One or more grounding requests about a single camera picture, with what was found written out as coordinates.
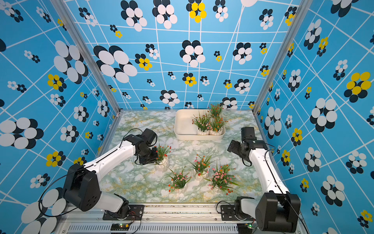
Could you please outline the red potted gypsophila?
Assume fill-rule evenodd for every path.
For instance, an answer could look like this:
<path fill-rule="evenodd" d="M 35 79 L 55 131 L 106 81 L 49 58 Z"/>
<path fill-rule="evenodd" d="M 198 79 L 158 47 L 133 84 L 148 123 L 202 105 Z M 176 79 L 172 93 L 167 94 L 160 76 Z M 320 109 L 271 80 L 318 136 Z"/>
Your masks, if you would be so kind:
<path fill-rule="evenodd" d="M 165 171 L 169 167 L 168 162 L 168 154 L 171 152 L 171 147 L 164 145 L 164 146 L 157 146 L 156 148 L 157 158 L 155 161 L 156 167 L 161 170 Z"/>
<path fill-rule="evenodd" d="M 192 124 L 197 126 L 197 135 L 207 136 L 210 131 L 210 116 L 209 115 L 200 115 L 192 116 Z"/>
<path fill-rule="evenodd" d="M 220 118 L 222 116 L 223 107 L 221 103 L 211 103 L 209 107 L 208 116 L 210 118 Z"/>

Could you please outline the orange potted gypsophila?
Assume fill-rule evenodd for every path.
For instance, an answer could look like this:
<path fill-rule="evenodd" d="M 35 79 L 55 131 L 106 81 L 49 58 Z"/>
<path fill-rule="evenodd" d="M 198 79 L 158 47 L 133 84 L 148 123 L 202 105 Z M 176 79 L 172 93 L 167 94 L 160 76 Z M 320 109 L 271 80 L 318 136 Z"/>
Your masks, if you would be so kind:
<path fill-rule="evenodd" d="M 210 119 L 209 125 L 210 125 L 210 133 L 214 136 L 220 136 L 223 134 L 223 129 L 226 125 L 227 121 L 225 121 L 222 117 L 213 116 Z"/>

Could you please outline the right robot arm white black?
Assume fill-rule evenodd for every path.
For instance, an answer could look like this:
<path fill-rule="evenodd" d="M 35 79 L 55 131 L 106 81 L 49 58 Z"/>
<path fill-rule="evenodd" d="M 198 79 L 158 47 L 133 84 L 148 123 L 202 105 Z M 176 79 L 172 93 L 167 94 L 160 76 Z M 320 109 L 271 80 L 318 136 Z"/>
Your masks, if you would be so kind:
<path fill-rule="evenodd" d="M 255 136 L 254 127 L 241 129 L 241 141 L 232 140 L 228 152 L 238 155 L 254 166 L 263 190 L 259 201 L 250 197 L 237 197 L 235 216 L 244 221 L 253 218 L 262 231 L 293 233 L 300 219 L 301 200 L 291 194 L 281 181 L 271 162 L 271 150 Z"/>

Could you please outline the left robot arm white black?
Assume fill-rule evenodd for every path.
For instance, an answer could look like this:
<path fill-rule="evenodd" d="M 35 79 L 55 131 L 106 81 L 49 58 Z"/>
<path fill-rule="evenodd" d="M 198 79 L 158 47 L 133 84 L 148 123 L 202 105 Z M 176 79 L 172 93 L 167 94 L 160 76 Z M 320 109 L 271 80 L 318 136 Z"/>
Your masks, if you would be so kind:
<path fill-rule="evenodd" d="M 73 165 L 66 175 L 63 198 L 81 211 L 101 209 L 111 217 L 125 219 L 130 215 L 129 201 L 120 195 L 100 190 L 99 182 L 124 160 L 136 156 L 140 165 L 158 158 L 157 134 L 145 129 L 140 135 L 129 134 L 114 149 L 83 165 Z"/>

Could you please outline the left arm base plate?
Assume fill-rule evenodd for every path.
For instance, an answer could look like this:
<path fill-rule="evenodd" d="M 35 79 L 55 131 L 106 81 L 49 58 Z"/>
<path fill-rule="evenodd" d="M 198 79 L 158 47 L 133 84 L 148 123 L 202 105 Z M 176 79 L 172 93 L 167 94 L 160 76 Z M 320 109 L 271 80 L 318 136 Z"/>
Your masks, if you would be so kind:
<path fill-rule="evenodd" d="M 144 214 L 145 205 L 136 204 L 136 205 L 128 205 L 126 212 L 124 214 L 118 213 L 111 213 L 111 212 L 104 212 L 103 220 L 142 220 L 142 216 Z"/>

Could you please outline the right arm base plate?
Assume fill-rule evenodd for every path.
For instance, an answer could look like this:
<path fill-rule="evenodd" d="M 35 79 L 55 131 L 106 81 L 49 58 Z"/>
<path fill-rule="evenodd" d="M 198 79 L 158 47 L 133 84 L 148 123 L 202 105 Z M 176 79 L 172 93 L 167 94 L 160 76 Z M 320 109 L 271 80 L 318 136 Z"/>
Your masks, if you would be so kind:
<path fill-rule="evenodd" d="M 222 221 L 246 221 L 246 222 L 253 222 L 255 219 L 249 215 L 245 215 L 245 218 L 243 216 L 239 217 L 236 212 L 233 205 L 219 205 L 218 211 L 221 214 L 221 220 Z"/>

